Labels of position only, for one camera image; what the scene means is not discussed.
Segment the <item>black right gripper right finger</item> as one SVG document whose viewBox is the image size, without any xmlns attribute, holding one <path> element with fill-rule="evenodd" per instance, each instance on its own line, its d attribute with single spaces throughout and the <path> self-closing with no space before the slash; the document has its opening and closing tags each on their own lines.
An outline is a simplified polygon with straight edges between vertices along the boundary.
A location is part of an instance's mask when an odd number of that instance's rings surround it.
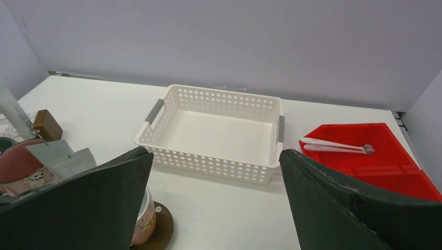
<svg viewBox="0 0 442 250">
<path fill-rule="evenodd" d="M 279 162 L 302 249 L 441 249 L 441 202 L 381 189 L 294 149 Z"/>
</svg>

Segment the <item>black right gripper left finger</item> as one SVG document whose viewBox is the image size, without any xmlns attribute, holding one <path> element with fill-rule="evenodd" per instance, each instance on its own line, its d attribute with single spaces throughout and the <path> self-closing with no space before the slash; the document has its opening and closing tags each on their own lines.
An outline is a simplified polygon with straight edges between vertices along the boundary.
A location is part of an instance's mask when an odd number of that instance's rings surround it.
<svg viewBox="0 0 442 250">
<path fill-rule="evenodd" d="M 137 147 L 55 184 L 1 197 L 1 249 L 129 249 L 154 155 Z"/>
</svg>

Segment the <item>orange-pink mug white inside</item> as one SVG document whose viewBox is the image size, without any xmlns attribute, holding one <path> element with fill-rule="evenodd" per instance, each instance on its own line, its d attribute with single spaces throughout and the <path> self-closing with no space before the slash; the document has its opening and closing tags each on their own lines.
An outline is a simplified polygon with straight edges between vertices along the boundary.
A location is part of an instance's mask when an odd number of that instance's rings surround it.
<svg viewBox="0 0 442 250">
<path fill-rule="evenodd" d="M 141 207 L 138 213 L 136 226 L 132 236 L 131 245 L 142 245 L 152 235 L 156 225 L 156 211 L 152 195 L 148 189 L 145 188 Z"/>
</svg>

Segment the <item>orange capped toothpaste tube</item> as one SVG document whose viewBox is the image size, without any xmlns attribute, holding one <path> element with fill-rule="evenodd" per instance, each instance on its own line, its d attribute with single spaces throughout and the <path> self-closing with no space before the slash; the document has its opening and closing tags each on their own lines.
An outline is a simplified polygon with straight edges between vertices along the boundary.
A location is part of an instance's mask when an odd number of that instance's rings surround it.
<svg viewBox="0 0 442 250">
<path fill-rule="evenodd" d="M 25 147 L 44 167 L 59 174 L 60 167 L 56 165 L 64 161 L 64 157 L 73 153 L 72 148 L 65 140 L 44 142 Z"/>
</svg>

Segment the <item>pink ghost pattern mug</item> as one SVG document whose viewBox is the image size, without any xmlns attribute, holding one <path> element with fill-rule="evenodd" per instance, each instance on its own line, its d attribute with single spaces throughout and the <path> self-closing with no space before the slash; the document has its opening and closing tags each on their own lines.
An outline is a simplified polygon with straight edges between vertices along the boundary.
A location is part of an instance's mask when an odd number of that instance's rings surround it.
<svg viewBox="0 0 442 250">
<path fill-rule="evenodd" d="M 53 184 L 57 177 L 27 149 L 43 139 L 19 142 L 1 154 L 1 192 L 10 196 Z"/>
</svg>

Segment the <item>wooden acrylic toothbrush holder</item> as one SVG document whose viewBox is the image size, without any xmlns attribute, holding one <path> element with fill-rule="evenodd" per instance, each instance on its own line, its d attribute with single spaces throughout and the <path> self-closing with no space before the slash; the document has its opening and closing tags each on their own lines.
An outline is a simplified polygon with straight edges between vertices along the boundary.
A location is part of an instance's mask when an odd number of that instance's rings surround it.
<svg viewBox="0 0 442 250">
<path fill-rule="evenodd" d="M 28 117 L 33 127 L 39 132 L 41 138 L 47 141 L 58 141 L 62 139 L 63 130 L 47 109 L 30 113 Z M 24 141 L 6 118 L 1 118 L 1 137 L 11 138 L 17 142 Z"/>
</svg>

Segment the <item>white toothpaste tube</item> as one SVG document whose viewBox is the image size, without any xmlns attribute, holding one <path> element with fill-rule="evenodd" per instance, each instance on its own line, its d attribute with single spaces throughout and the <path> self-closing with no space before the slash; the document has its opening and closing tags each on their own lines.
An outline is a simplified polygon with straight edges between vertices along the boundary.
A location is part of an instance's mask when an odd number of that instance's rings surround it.
<svg viewBox="0 0 442 250">
<path fill-rule="evenodd" d="M 32 121 L 3 83 L 1 83 L 1 113 L 24 140 L 38 136 L 38 132 L 33 128 Z"/>
</svg>

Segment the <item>black capped toothpaste tube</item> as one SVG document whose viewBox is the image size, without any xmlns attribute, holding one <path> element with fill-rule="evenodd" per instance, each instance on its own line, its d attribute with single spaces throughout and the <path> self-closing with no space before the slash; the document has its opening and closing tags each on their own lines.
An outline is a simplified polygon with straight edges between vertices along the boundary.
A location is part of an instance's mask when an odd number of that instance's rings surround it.
<svg viewBox="0 0 442 250">
<path fill-rule="evenodd" d="M 55 174 L 62 179 L 73 177 L 96 166 L 96 160 L 89 148 L 60 157 L 49 165 Z"/>
</svg>

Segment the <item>grey-green ceramic mug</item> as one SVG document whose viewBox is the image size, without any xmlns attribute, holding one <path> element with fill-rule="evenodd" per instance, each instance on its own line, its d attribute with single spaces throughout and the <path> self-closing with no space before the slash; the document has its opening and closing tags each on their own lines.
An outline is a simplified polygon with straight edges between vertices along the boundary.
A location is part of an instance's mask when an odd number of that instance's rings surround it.
<svg viewBox="0 0 442 250">
<path fill-rule="evenodd" d="M 0 154 L 4 153 L 9 148 L 15 146 L 17 141 L 9 137 L 0 137 Z"/>
</svg>

